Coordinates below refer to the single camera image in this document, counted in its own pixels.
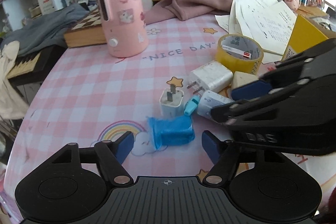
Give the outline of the cream eraser block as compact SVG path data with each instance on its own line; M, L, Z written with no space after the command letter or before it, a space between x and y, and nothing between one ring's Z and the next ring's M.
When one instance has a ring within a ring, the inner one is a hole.
M257 81L259 78L256 75L236 71L231 83L231 89L234 90L246 84Z

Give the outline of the pink cloth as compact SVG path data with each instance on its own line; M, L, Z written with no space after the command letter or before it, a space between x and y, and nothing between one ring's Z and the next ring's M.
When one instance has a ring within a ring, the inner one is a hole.
M150 25L172 18L186 21L205 14L226 15L231 11L233 0L161 0L145 13Z

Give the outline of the wooden chess board box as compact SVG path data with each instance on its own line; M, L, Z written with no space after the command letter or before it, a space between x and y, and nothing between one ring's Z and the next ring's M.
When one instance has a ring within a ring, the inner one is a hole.
M68 48L106 44L100 11L91 11L64 34L64 39Z

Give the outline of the white blue-print bottle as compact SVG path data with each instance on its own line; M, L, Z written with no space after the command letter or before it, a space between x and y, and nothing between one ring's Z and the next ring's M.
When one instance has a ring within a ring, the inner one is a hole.
M212 120L210 112L214 107L223 106L232 102L233 100L230 98L222 96L213 91L207 90L203 93L203 95L200 98L197 108L197 114L200 115L201 117Z

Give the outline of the cream canvas bag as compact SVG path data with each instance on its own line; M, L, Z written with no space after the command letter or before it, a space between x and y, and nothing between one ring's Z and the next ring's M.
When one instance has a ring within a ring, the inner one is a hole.
M1 49L0 111L2 119L22 119L29 108L7 79L7 75L14 67L18 52L18 41L10 42Z

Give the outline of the blue block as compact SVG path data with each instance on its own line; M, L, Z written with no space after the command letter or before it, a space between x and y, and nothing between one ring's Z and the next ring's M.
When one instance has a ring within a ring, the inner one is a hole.
M189 144L195 139L193 120L187 115L171 119L149 117L147 125L156 150L162 146Z

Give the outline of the large white charger plug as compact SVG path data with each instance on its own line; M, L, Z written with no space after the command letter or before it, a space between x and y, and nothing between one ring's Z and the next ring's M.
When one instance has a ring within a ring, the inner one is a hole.
M207 90L218 93L228 87L234 74L217 61L211 61L190 72L187 88L193 88L193 94Z

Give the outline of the grey garment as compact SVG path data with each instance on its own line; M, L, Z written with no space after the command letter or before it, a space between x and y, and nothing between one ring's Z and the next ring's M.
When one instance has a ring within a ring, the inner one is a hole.
M18 41L18 56L26 56L54 45L67 48L64 34L88 14L88 10L74 3L62 10L42 15L21 29L7 34L1 42L1 48Z

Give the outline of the yellow tape roll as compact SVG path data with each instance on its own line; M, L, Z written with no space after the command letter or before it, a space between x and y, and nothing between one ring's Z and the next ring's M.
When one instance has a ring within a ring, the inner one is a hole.
M215 60L232 73L239 71L257 75L263 58L263 49L251 38L229 34L218 40Z

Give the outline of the pink pig plush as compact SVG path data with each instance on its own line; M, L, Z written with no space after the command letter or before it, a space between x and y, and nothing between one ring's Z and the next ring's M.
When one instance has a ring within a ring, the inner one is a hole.
M300 5L299 0L284 0L284 2L292 11L297 11Z

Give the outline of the light blue whistle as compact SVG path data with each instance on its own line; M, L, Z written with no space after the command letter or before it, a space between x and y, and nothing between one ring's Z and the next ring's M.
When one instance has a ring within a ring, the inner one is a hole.
M192 96L185 104L183 114L186 116L191 116L193 112L197 110L200 100L201 98L199 96Z

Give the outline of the small white charger plug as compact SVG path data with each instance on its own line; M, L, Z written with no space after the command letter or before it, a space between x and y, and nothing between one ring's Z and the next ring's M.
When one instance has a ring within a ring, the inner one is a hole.
M184 111L184 92L177 89L174 84L166 88L160 99L161 114L163 118L172 119L183 115Z

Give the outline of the pink cylindrical humidifier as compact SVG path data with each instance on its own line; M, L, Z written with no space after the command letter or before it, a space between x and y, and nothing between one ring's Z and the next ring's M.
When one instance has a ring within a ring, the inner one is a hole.
M146 32L142 0L97 0L101 25L110 55L127 58L146 50Z

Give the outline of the stack of printed papers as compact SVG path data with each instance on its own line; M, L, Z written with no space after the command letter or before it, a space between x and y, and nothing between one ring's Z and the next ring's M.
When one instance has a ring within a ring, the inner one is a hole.
M215 16L229 34L254 39L264 50L264 64L282 59L296 18L283 0L233 0L229 15Z

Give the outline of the yellow cardboard box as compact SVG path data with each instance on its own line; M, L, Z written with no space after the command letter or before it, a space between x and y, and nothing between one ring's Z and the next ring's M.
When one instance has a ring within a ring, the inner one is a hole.
M282 56L285 61L327 39L335 38L335 32L316 21L298 15L288 45Z

